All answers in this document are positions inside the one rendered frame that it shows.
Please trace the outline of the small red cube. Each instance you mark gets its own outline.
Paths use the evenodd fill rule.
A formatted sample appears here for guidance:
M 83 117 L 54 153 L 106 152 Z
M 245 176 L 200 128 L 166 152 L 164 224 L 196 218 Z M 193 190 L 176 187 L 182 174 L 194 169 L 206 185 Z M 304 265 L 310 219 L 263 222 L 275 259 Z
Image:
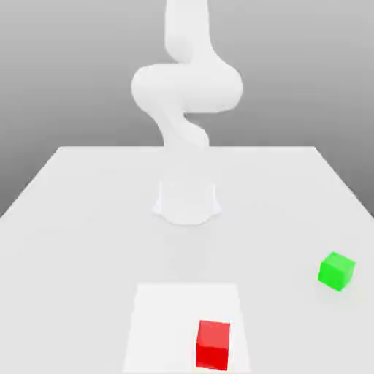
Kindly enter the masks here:
M 195 365 L 227 371 L 230 323 L 200 320 L 196 337 Z

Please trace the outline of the small green cube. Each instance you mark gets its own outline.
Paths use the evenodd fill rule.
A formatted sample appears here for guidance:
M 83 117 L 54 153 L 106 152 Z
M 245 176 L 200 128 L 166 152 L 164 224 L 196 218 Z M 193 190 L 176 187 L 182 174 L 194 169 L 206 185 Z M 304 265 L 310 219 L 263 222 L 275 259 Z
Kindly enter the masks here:
M 317 280 L 335 291 L 342 291 L 351 281 L 355 266 L 354 260 L 332 251 L 321 262 Z

